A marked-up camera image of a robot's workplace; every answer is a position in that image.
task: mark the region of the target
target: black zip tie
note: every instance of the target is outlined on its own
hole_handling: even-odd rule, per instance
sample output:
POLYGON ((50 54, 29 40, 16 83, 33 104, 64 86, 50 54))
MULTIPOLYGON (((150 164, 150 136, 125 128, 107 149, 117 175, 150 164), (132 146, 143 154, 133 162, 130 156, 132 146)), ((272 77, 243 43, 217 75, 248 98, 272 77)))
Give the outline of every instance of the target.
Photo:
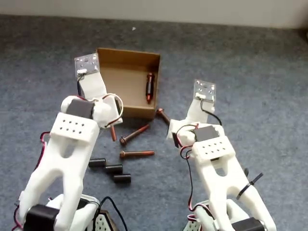
POLYGON ((257 175, 256 178, 254 178, 252 181, 250 181, 237 195, 236 200, 240 199, 240 197, 242 196, 242 194, 249 188, 250 185, 254 185, 258 179, 260 179, 261 177, 263 177, 263 173, 260 173, 259 175, 257 175))

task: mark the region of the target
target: wire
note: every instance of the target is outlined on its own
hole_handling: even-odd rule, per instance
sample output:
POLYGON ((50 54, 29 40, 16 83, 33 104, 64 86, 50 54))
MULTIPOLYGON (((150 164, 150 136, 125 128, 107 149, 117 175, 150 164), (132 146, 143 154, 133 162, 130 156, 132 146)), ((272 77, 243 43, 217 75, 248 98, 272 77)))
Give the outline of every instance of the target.
POLYGON ((103 97, 103 99, 105 99, 106 97, 108 97, 108 96, 110 96, 110 95, 116 97, 116 98, 121 102, 122 108, 121 108, 121 112, 120 112, 119 117, 116 118, 116 119, 114 119, 114 120, 112 120, 112 121, 110 121, 110 122, 105 126, 105 128, 108 127, 109 125, 113 124, 114 122, 118 121, 118 120, 122 117, 123 109, 124 109, 124 105, 123 105, 122 99, 121 99, 118 95, 116 95, 116 94, 108 93, 108 94, 106 94, 106 95, 103 97))
POLYGON ((198 128, 199 124, 197 124, 197 125, 186 124, 186 125, 183 125, 182 127, 180 127, 180 129, 179 129, 179 130, 177 131, 177 133, 176 133, 177 141, 178 141, 178 144, 179 144, 180 147, 183 147, 183 145, 182 145, 182 143, 181 143, 181 141, 180 141, 180 139, 179 139, 179 137, 178 137, 178 132, 179 132, 182 128, 187 127, 187 126, 193 126, 193 127, 196 129, 196 128, 198 128))
POLYGON ((186 155, 185 155, 185 160, 186 160, 186 162, 187 162, 187 165, 188 165, 188 170, 189 170, 189 178, 190 178, 190 182, 191 182, 191 194, 190 194, 190 196, 189 196, 189 199, 188 199, 188 209, 191 211, 191 212, 193 212, 193 211, 195 211, 196 210, 196 208, 197 207, 202 207, 203 209, 205 209, 206 210, 206 212, 207 212, 207 214, 209 215, 209 216, 212 216, 213 217, 213 215, 212 215, 212 213, 211 213, 211 211, 209 210, 209 208, 206 206, 206 205, 204 205, 204 204, 202 204, 202 203, 197 203, 194 207, 192 207, 192 196, 193 196, 193 178, 192 178, 192 170, 191 170, 191 166, 190 166, 190 164, 189 164, 189 161, 188 161, 188 159, 189 159, 189 155, 188 155, 188 153, 189 152, 191 152, 192 150, 190 149, 190 150, 188 150, 187 152, 186 152, 186 155))
POLYGON ((22 225, 21 225, 21 223, 17 220, 17 211, 19 210, 19 205, 17 205, 16 206, 16 209, 14 210, 14 216, 13 216, 13 218, 14 218, 14 222, 15 222, 15 227, 14 228, 12 228, 12 231, 13 230, 15 230, 15 229, 17 229, 17 228, 20 228, 20 229, 22 229, 22 225))
POLYGON ((94 215, 94 218, 93 218, 93 230, 95 230, 95 221, 96 221, 97 216, 99 215, 100 209, 101 209, 101 207, 103 206, 103 204, 105 203, 105 201, 106 201, 107 199, 112 203, 113 207, 115 208, 116 212, 118 213, 119 217, 121 218, 121 221, 122 221, 122 223, 123 223, 123 226, 124 226, 125 231, 128 231, 128 230, 127 230, 126 223, 125 223, 125 220, 124 220, 124 218, 123 218, 121 212, 120 212, 119 209, 116 207, 115 202, 113 201, 113 199, 112 199, 110 196, 106 196, 106 197, 101 201, 101 203, 99 204, 99 207, 97 208, 96 214, 94 215))
POLYGON ((207 113, 207 114, 213 116, 215 119, 217 119, 218 122, 219 122, 219 125, 222 126, 222 122, 221 122, 221 120, 219 119, 219 117, 218 117, 217 115, 215 115, 215 114, 213 114, 213 113, 211 113, 211 112, 209 112, 209 111, 203 109, 203 102, 204 102, 203 100, 200 101, 200 108, 201 108, 201 110, 202 110, 203 112, 205 112, 205 113, 207 113))
POLYGON ((42 143, 42 149, 41 149, 41 151, 40 151, 40 155, 39 155, 39 158, 38 158, 38 162, 37 162, 37 165, 35 166, 34 170, 38 168, 38 166, 39 166, 39 164, 40 164, 40 162, 41 162, 41 160, 42 160, 42 158, 43 158, 43 155, 44 155, 44 152, 45 152, 45 147, 46 147, 46 142, 44 141, 44 136, 45 136, 46 134, 49 134, 49 133, 50 133, 50 131, 45 131, 45 132, 43 132, 43 133, 40 135, 40 137, 39 137, 39 139, 40 139, 40 141, 41 141, 41 143, 42 143))
POLYGON ((12 231, 16 230, 17 228, 19 228, 18 225, 14 226, 14 227, 12 228, 12 231))

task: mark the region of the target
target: copper bolt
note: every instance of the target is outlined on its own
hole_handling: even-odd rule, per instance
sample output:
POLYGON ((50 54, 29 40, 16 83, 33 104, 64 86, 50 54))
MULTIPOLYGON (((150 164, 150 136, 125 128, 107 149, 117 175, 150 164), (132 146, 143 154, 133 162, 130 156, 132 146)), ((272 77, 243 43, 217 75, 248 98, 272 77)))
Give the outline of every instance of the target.
POLYGON ((137 131, 131 133, 130 135, 126 136, 126 137, 121 137, 120 138, 120 143, 122 146, 125 146, 127 144, 127 142, 129 142, 131 139, 135 138, 136 136, 138 136, 139 134, 143 133, 145 130, 147 130, 150 127, 149 124, 143 126, 142 128, 138 129, 137 131))
POLYGON ((157 111, 156 111, 156 115, 162 117, 162 119, 164 120, 164 122, 165 122, 168 126, 170 125, 170 119, 169 119, 168 116, 165 114, 163 108, 158 108, 157 111))
POLYGON ((137 151, 137 152, 124 152, 120 151, 120 158, 129 158, 129 157, 146 157, 150 155, 154 155, 154 151, 137 151))
POLYGON ((111 133, 111 138, 112 138, 112 141, 116 141, 116 132, 115 132, 115 127, 114 126, 110 126, 110 133, 111 133))

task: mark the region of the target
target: hole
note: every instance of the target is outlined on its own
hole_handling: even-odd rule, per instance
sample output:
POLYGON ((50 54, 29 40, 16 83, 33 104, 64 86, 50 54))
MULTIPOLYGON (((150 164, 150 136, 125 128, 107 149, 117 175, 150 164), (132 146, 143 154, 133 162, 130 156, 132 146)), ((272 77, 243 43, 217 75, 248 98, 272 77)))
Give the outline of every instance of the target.
POLYGON ((224 171, 224 169, 222 169, 222 168, 216 168, 215 171, 216 171, 217 175, 219 175, 221 177, 224 177, 224 176, 227 175, 226 172, 224 171))
POLYGON ((77 141, 69 142, 67 146, 64 149, 62 149, 62 151, 60 152, 60 155, 63 158, 69 158, 73 154, 73 151, 75 150, 76 143, 77 141))

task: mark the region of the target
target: bolt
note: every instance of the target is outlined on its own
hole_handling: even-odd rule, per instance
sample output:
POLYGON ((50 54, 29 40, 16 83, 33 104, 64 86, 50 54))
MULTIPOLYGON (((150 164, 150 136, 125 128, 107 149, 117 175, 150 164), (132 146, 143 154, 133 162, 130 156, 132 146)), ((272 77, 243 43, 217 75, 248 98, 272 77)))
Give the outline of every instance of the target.
POLYGON ((145 157, 149 155, 154 155, 154 151, 136 151, 136 152, 124 152, 120 151, 120 158, 129 158, 129 157, 145 157))
POLYGON ((170 119, 169 119, 168 116, 165 114, 163 108, 158 108, 157 111, 156 111, 156 115, 162 117, 162 119, 164 120, 164 122, 165 122, 168 126, 170 125, 170 119))
POLYGON ((143 126, 142 128, 138 129, 137 131, 131 133, 130 135, 126 136, 126 137, 121 137, 120 138, 120 143, 122 146, 125 146, 127 144, 127 142, 129 142, 131 139, 135 138, 136 136, 138 136, 139 134, 143 133, 145 130, 147 130, 150 127, 149 124, 143 126))
POLYGON ((112 141, 116 141, 116 132, 115 132, 115 127, 114 126, 110 126, 110 132, 111 132, 111 138, 112 141))

